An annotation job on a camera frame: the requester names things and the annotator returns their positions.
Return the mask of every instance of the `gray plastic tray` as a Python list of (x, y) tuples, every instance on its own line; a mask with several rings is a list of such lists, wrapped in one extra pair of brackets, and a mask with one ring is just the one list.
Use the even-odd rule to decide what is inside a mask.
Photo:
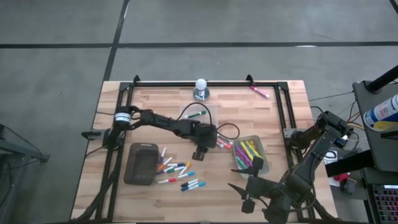
[[(262, 169), (259, 170), (259, 174), (266, 174), (269, 172), (269, 165), (268, 165), (268, 161), (267, 161), (267, 157), (266, 157), (266, 153), (264, 152), (264, 148), (261, 144), (261, 140), (259, 136), (247, 136), (247, 137), (243, 137), (243, 138), (238, 138), (234, 140), (234, 144), (233, 144), (233, 156), (234, 156), (234, 160), (236, 162), (236, 167), (238, 169), (241, 169), (241, 167), (238, 165), (238, 162), (236, 160), (236, 152), (235, 152), (235, 146), (241, 146), (240, 142), (241, 141), (253, 141), (254, 144), (256, 145), (256, 151), (259, 153), (259, 155), (262, 157), (262, 159), (264, 160), (264, 164), (262, 166)], [(249, 178), (249, 174), (241, 174), (242, 177), (244, 178)]]

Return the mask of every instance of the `wooden table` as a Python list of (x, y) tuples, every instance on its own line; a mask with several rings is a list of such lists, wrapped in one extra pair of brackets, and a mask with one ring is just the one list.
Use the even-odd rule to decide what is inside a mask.
[[(97, 111), (114, 113), (120, 82), (105, 82), (101, 90)], [(313, 124), (312, 114), (301, 80), (288, 81), (290, 97), (298, 128), (309, 128)], [(207, 105), (217, 107), (218, 124), (234, 123), (239, 126), (241, 136), (258, 135), (264, 146), (270, 172), (263, 178), (278, 181), (287, 170), (287, 159), (282, 139), (279, 114), (275, 101), (275, 91), (270, 87), (261, 87), (270, 94), (265, 99), (248, 87), (211, 87), (211, 96)], [(152, 109), (155, 113), (176, 118), (180, 107), (193, 101), (190, 87), (135, 87), (132, 104), (141, 109)], [(288, 126), (287, 109), (284, 108)], [(93, 128), (111, 127), (113, 117), (96, 114)], [(236, 131), (225, 127), (221, 131), (233, 136)], [(126, 185), (123, 182), (129, 147), (134, 142), (150, 142), (159, 146), (160, 151), (167, 147), (166, 157), (173, 157), (174, 162), (191, 161), (189, 171), (195, 171), (192, 179), (199, 178), (207, 184), (199, 189), (181, 192), (177, 183), (154, 184), (151, 186)], [(87, 152), (96, 149), (101, 141), (92, 141)], [(241, 212), (242, 200), (227, 183), (245, 188), (247, 179), (231, 172), (236, 163), (229, 149), (214, 148), (209, 150), (204, 161), (193, 161), (192, 153), (196, 146), (186, 139), (159, 128), (142, 126), (127, 132), (123, 154), (119, 186), (114, 211), (114, 222), (265, 222), (261, 209), (257, 206), (253, 214)], [(76, 200), (71, 218), (83, 213), (98, 193), (103, 174), (106, 150), (92, 153), (85, 159), (76, 193)], [(177, 173), (157, 176), (157, 181), (176, 177)], [(336, 208), (323, 163), (316, 170), (315, 188), (320, 203), (336, 217)], [(109, 195), (105, 199), (103, 215), (108, 210)], [(289, 221), (296, 221), (297, 214), (291, 213)]]

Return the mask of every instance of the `yellow marker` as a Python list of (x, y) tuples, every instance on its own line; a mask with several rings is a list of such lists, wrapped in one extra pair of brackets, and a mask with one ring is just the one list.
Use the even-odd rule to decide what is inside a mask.
[(249, 148), (251, 149), (251, 151), (254, 153), (254, 155), (260, 157), (262, 159), (262, 157), (260, 156), (260, 154), (255, 150), (255, 148), (253, 147), (252, 144), (250, 144), (249, 141), (246, 141), (246, 144), (249, 146)]
[(246, 152), (246, 154), (248, 155), (249, 159), (251, 161), (253, 161), (253, 155), (250, 153), (249, 149), (246, 147), (246, 145), (243, 142), (240, 142), (242, 148), (244, 149), (244, 151)]
[(184, 169), (181, 170), (180, 175), (182, 175), (188, 169), (188, 167), (190, 165), (191, 165), (191, 161), (187, 162), (187, 164), (185, 165)]

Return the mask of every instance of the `concrete floor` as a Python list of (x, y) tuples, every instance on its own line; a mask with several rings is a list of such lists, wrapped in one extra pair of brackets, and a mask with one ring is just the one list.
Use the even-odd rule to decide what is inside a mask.
[[(111, 43), (122, 3), (3, 0), (0, 44)], [(388, 0), (131, 0), (120, 42), (393, 41), (397, 21)], [(90, 129), (109, 51), (0, 49), (0, 123), (51, 154), (47, 164), (29, 167), (14, 223), (68, 220), (87, 145), (80, 133)], [(119, 49), (110, 80), (242, 80), (250, 73), (304, 80), (313, 99), (350, 91), (397, 58), (392, 46)], [(338, 113), (353, 101), (345, 95), (312, 105)], [(366, 221), (362, 201), (334, 196), (340, 218)]]

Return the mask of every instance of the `white ball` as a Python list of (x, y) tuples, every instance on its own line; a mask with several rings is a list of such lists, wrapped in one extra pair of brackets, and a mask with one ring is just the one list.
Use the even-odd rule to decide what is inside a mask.
[(195, 86), (198, 90), (204, 90), (207, 87), (207, 82), (206, 80), (199, 78), (195, 83)]

